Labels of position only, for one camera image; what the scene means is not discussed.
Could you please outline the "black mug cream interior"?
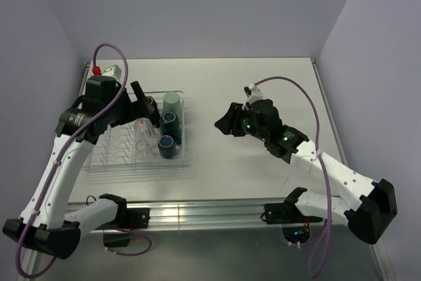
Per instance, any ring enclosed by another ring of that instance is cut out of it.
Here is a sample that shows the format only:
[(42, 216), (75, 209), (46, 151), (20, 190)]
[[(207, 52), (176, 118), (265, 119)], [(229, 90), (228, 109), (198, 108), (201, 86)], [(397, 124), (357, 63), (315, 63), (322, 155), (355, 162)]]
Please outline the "black mug cream interior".
[(149, 116), (150, 116), (149, 120), (151, 121), (152, 125), (155, 128), (160, 128), (161, 116), (160, 116), (156, 101), (151, 96), (147, 96), (146, 101), (148, 103), (148, 108), (149, 108)]

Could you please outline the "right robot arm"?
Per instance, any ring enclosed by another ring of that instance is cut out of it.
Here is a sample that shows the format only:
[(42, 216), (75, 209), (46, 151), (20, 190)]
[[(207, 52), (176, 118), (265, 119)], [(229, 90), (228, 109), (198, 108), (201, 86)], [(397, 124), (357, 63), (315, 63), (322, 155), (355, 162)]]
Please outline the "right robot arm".
[(285, 215), (293, 222), (304, 216), (331, 218), (347, 226), (359, 240), (374, 245), (397, 215), (391, 182), (386, 179), (377, 182), (363, 176), (317, 149), (304, 133), (282, 122), (270, 99), (249, 106), (232, 103), (214, 125), (224, 135), (253, 136), (264, 143), (271, 155), (320, 181), (329, 182), (337, 197), (305, 188), (297, 188), (288, 195)]

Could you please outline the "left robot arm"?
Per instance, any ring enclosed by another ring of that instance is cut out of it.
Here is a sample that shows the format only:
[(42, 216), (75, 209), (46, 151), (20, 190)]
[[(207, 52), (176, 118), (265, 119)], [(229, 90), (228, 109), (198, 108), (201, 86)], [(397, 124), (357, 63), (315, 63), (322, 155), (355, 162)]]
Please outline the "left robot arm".
[(18, 218), (6, 220), (3, 233), (21, 246), (59, 259), (67, 259), (91, 231), (128, 228), (130, 213), (123, 197), (104, 193), (96, 202), (73, 213), (67, 205), (77, 177), (100, 136), (108, 128), (140, 118), (159, 123), (156, 108), (148, 102), (138, 82), (132, 101), (115, 78), (93, 76), (60, 117), (47, 167), (35, 194)]

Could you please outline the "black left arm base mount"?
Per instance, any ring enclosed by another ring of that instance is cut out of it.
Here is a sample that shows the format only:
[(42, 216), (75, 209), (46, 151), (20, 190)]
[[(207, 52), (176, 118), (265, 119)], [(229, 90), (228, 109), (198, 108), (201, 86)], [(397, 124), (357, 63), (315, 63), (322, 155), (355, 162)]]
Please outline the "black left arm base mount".
[(118, 228), (125, 230), (146, 229), (149, 225), (150, 208), (128, 208), (125, 217), (120, 224), (104, 224), (102, 230), (116, 230), (117, 233), (104, 233), (103, 245), (107, 248), (127, 247), (132, 240), (132, 235), (127, 232), (118, 231)]

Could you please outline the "dark blue mug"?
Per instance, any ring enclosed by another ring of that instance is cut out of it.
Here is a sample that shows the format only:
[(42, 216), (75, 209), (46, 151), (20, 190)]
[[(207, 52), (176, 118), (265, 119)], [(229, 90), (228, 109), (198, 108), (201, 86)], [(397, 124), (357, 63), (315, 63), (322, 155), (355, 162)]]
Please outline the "dark blue mug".
[(176, 144), (169, 135), (163, 135), (158, 140), (158, 149), (162, 158), (172, 159), (176, 156)]

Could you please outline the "large clear glass cup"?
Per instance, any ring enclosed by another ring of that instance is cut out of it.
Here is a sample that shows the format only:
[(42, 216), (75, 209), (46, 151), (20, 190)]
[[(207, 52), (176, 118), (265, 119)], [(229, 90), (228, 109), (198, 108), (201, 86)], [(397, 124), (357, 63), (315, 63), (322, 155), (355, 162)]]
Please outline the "large clear glass cup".
[(148, 118), (140, 118), (134, 122), (134, 135), (137, 141), (150, 141), (155, 135), (155, 127)]

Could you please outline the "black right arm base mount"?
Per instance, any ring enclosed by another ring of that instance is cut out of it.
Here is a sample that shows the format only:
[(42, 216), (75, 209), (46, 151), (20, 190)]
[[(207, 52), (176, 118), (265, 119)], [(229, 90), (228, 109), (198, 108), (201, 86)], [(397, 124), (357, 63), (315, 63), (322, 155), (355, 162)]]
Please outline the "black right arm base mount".
[(288, 203), (264, 204), (260, 219), (267, 224), (311, 224), (323, 221), (320, 217), (303, 215), (296, 206)]

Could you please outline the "dark green mug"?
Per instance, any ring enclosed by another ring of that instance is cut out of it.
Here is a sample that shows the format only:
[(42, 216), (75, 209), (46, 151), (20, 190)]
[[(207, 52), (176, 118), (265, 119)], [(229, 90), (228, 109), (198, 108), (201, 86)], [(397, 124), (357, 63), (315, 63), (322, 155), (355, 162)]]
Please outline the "dark green mug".
[(160, 129), (162, 136), (170, 136), (176, 145), (182, 144), (182, 132), (180, 121), (174, 112), (165, 112), (160, 119)]

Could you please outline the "small clear glass cup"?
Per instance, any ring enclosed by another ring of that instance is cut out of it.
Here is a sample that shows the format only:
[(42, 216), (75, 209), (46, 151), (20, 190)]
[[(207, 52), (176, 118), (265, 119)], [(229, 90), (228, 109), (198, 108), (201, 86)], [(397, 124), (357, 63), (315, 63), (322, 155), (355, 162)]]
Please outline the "small clear glass cup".
[(146, 142), (142, 140), (135, 142), (136, 153), (140, 157), (146, 157), (146, 158), (155, 157), (156, 156), (155, 148), (156, 148), (156, 145), (152, 142)]

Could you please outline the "light green plastic cup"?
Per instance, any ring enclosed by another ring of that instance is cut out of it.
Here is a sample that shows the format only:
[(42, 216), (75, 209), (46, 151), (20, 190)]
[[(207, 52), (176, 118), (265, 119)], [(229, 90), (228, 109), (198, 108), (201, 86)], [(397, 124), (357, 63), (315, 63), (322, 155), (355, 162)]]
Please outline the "light green plastic cup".
[(168, 91), (163, 97), (163, 108), (162, 113), (174, 113), (180, 123), (182, 123), (182, 99), (176, 91)]

